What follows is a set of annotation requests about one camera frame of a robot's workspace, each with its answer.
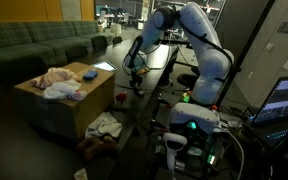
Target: floor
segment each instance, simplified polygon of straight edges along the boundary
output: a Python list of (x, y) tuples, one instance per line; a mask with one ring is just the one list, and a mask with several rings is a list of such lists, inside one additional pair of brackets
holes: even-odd
[[(140, 31), (134, 28), (122, 30), (122, 38), (134, 38)], [(184, 55), (178, 57), (178, 61), (194, 64), (192, 50), (181, 47)], [(167, 87), (167, 92), (173, 89), (182, 89), (183, 86), (176, 82), (176, 77), (182, 72), (190, 72), (188, 66), (176, 64), (171, 79), (172, 87)], [(141, 126), (138, 125), (140, 135), (130, 137), (128, 143), (118, 158), (118, 164), (113, 170), (110, 179), (141, 179), (145, 162), (145, 127), (150, 120), (153, 96), (146, 108), (146, 113), (141, 118)], [(74, 151), (74, 143), (63, 143), (61, 139), (45, 138), (45, 134), (39, 134), (27, 121), (21, 118), (21, 114), (14, 106), (14, 97), (9, 89), (1, 90), (0, 103), (5, 103), (9, 108), (0, 109), (0, 179), (73, 179), (76, 171), (83, 168), (81, 157)], [(247, 107), (247, 101), (233, 83), (222, 103), (226, 108), (230, 106), (241, 109)], [(166, 170), (160, 170), (156, 179), (171, 179)], [(178, 179), (190, 179), (181, 176)]]

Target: green led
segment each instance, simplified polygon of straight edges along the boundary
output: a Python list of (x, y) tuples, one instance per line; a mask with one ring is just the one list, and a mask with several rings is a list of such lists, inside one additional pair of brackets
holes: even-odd
[(187, 124), (187, 126), (188, 126), (189, 128), (196, 129), (196, 124), (195, 124), (194, 122), (189, 122), (189, 123)]
[(185, 97), (183, 98), (183, 101), (184, 101), (184, 102), (189, 102), (189, 100), (190, 100), (190, 97), (189, 97), (189, 96), (185, 96)]
[(208, 164), (213, 164), (214, 163), (214, 160), (215, 160), (215, 156), (213, 155), (208, 155), (208, 158), (207, 158), (207, 163)]

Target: chair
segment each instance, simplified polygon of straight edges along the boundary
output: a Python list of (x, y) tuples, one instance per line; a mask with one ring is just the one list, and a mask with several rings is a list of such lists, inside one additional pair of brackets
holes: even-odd
[(126, 26), (128, 26), (129, 17), (130, 17), (130, 14), (129, 14), (129, 13), (125, 13), (124, 19), (123, 19), (122, 21), (120, 21), (120, 24), (121, 24), (122, 26), (124, 25), (124, 28), (125, 28), (125, 29), (126, 29)]
[(105, 36), (96, 36), (92, 38), (92, 45), (94, 51), (101, 51), (106, 49), (108, 43)]
[(193, 90), (195, 86), (195, 82), (197, 81), (198, 77), (200, 76), (200, 73), (198, 71), (197, 67), (192, 67), (191, 70), (195, 73), (195, 75), (183, 73), (180, 74), (177, 77), (177, 82), (183, 86), (185, 86), (184, 89), (181, 90), (173, 90), (172, 94), (174, 94), (176, 91), (184, 92), (184, 91), (191, 91)]
[(164, 69), (164, 72), (163, 72), (160, 80), (157, 83), (158, 87), (168, 86), (168, 85), (173, 86), (173, 82), (170, 79), (170, 74), (173, 72), (173, 67), (174, 67), (174, 64), (175, 64), (176, 59), (177, 59), (178, 51), (179, 51), (179, 47), (176, 48), (176, 50), (173, 52), (170, 60), (168, 61), (167, 66)]
[(11, 87), (45, 74), (47, 69), (47, 65), (40, 56), (28, 56), (0, 62), (0, 83)]
[(114, 24), (117, 24), (118, 22), (119, 22), (119, 17), (118, 17), (118, 14), (116, 13), (116, 14), (114, 14), (114, 18), (113, 18), (113, 20), (112, 20), (112, 22), (114, 23)]
[(123, 40), (122, 40), (121, 36), (116, 36), (116, 37), (113, 38), (113, 45), (121, 43), (122, 41)]
[(65, 50), (67, 62), (71, 63), (73, 60), (85, 57), (88, 55), (88, 50), (86, 46), (76, 46)]
[(111, 32), (112, 34), (114, 34), (114, 37), (115, 37), (116, 35), (122, 34), (122, 27), (121, 27), (121, 25), (120, 25), (120, 24), (112, 24), (112, 25), (111, 25), (111, 28), (110, 28), (110, 32)]

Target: crumpled cloth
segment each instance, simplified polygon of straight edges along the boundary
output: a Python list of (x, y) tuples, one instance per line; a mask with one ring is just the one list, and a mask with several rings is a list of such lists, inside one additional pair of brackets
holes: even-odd
[(88, 125), (85, 131), (85, 138), (92, 136), (101, 137), (104, 134), (109, 134), (117, 138), (122, 130), (122, 124), (109, 112), (103, 112), (94, 122)]
[(82, 81), (82, 77), (76, 75), (73, 71), (63, 68), (49, 68), (43, 76), (33, 79), (36, 87), (45, 89), (55, 82), (67, 81), (73, 79), (77, 82)]
[(55, 82), (44, 90), (45, 99), (66, 99), (70, 98), (81, 101), (87, 95), (84, 90), (79, 90), (81, 83), (73, 79), (63, 82)]
[(88, 180), (87, 179), (87, 173), (86, 173), (86, 169), (80, 169), (78, 170), (75, 174), (74, 174), (74, 178), (75, 180)]

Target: table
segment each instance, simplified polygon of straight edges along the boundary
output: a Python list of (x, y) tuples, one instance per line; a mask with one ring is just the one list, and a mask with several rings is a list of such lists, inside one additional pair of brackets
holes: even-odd
[[(167, 59), (171, 57), (171, 53), (169, 56), (167, 53), (169, 51), (173, 52), (175, 50), (175, 47), (160, 45), (158, 49), (148, 54), (147, 65), (151, 68), (161, 68), (161, 69), (152, 70), (143, 78), (142, 87), (146, 93), (144, 97), (141, 98), (141, 97), (136, 96), (132, 92), (132, 90), (121, 87), (121, 86), (130, 87), (129, 80), (131, 77), (124, 73), (122, 64), (123, 64), (124, 57), (129, 51), (132, 43), (133, 43), (132, 39), (125, 40), (120, 44), (109, 46), (104, 51), (91, 53), (86, 58), (77, 60), (77, 62), (81, 62), (85, 64), (94, 64), (100, 61), (108, 61), (112, 63), (115, 67), (117, 67), (117, 71), (115, 74), (115, 83), (116, 83), (115, 94), (117, 95), (120, 92), (127, 91), (127, 95), (128, 95), (127, 102), (130, 105), (130, 109), (127, 113), (118, 112), (118, 111), (111, 112), (112, 115), (116, 118), (116, 120), (122, 123), (122, 126), (123, 126), (123, 129), (121, 132), (121, 138), (119, 140), (120, 152), (122, 151), (129, 136), (131, 135), (133, 128), (136, 126), (137, 120), (142, 115), (142, 112), (145, 106), (147, 105), (148, 100), (151, 97), (151, 93), (155, 89), (163, 73), (163, 67), (165, 63), (167, 63)], [(89, 179), (108, 179), (110, 172), (114, 168), (115, 164), (116, 164), (116, 161), (112, 160), (111, 157), (98, 155), (97, 157), (94, 157), (91, 160), (91, 162), (86, 165), (85, 168), (87, 170)], [(97, 172), (102, 172), (102, 171), (99, 171), (102, 168), (107, 169), (106, 174), (97, 173)]]
[[(239, 142), (241, 143), (244, 149), (244, 155), (245, 155), (244, 175), (247, 174), (245, 173), (246, 172), (245, 170), (247, 170), (247, 172), (249, 173), (253, 172), (252, 177), (259, 176), (260, 173), (266, 174), (266, 172), (268, 172), (268, 166), (265, 166), (265, 161), (263, 161), (263, 157), (261, 156), (262, 146), (259, 143), (248, 144), (242, 141), (240, 137), (237, 135), (239, 131), (238, 129), (229, 128), (229, 130), (231, 134), (233, 134), (239, 140)], [(237, 154), (239, 152), (239, 148), (237, 144), (235, 143), (235, 141), (233, 141), (231, 137), (228, 136), (228, 134), (224, 132), (219, 133), (219, 134), (213, 134), (212, 136), (216, 140), (219, 140), (218, 141), (219, 143), (223, 144), (223, 147), (225, 148), (225, 154), (216, 166), (216, 169), (218, 170), (217, 172), (218, 174), (216, 174), (216, 176), (209, 177), (209, 179), (210, 180), (211, 179), (212, 180), (232, 179), (230, 177), (231, 176), (230, 173), (233, 173), (234, 176), (237, 177), (239, 168), (240, 168), (240, 161), (238, 160), (235, 154), (236, 152)], [(153, 133), (152, 135), (148, 137), (147, 144), (146, 144), (147, 166), (145, 166), (146, 172), (147, 172), (146, 174), (148, 176), (147, 179), (154, 179), (154, 177), (157, 174), (157, 171), (160, 168), (167, 169), (167, 164), (166, 164), (167, 160), (166, 160), (166, 152), (165, 152), (166, 147), (165, 147), (165, 142), (163, 141), (162, 137), (163, 137), (163, 133)], [(178, 154), (176, 158), (180, 162), (185, 163), (185, 169), (177, 170), (175, 172), (175, 175), (182, 175), (182, 176), (184, 175), (184, 176), (192, 177), (193, 179), (199, 179), (203, 176), (203, 171), (192, 170), (192, 167), (196, 168), (196, 165), (199, 164), (198, 158), (194, 156), (189, 156), (183, 152), (181, 153), (181, 155)], [(273, 179), (288, 178), (288, 160), (287, 159), (281, 159), (279, 163), (274, 164), (273, 167), (274, 167)]]

